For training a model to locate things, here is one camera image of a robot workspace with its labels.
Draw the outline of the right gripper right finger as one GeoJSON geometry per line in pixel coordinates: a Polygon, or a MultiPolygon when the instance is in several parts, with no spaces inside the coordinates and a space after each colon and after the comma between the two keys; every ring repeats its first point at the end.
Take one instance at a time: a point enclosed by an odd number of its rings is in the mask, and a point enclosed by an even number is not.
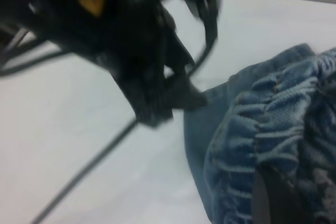
{"type": "Polygon", "coordinates": [[[325,209],[335,211],[335,171],[316,168],[313,176],[325,209]]]}

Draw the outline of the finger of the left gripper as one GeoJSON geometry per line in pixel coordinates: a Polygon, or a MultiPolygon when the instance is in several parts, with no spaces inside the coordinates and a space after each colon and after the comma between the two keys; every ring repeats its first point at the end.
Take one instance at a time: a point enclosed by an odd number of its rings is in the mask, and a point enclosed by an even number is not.
{"type": "Polygon", "coordinates": [[[165,108],[155,90],[146,88],[140,80],[124,82],[123,94],[141,124],[156,128],[173,117],[172,109],[165,108]]]}
{"type": "Polygon", "coordinates": [[[186,76],[168,78],[167,106],[171,109],[196,110],[207,105],[205,94],[194,87],[186,76]]]}

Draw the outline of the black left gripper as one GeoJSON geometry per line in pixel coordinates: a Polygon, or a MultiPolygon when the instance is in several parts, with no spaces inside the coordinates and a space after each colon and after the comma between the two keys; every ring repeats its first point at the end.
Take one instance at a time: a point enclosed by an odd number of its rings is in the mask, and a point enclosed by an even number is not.
{"type": "Polygon", "coordinates": [[[46,31],[60,33],[58,45],[81,53],[109,70],[120,89],[140,80],[167,103],[168,78],[186,76],[194,61],[175,33],[175,22],[161,0],[31,0],[46,31]]]}

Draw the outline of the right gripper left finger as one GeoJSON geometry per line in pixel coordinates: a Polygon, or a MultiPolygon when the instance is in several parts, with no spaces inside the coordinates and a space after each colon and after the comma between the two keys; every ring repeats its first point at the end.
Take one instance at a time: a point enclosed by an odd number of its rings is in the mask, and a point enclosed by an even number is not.
{"type": "Polygon", "coordinates": [[[281,174],[270,167],[255,171],[251,200],[253,223],[302,223],[300,196],[281,174]]]}

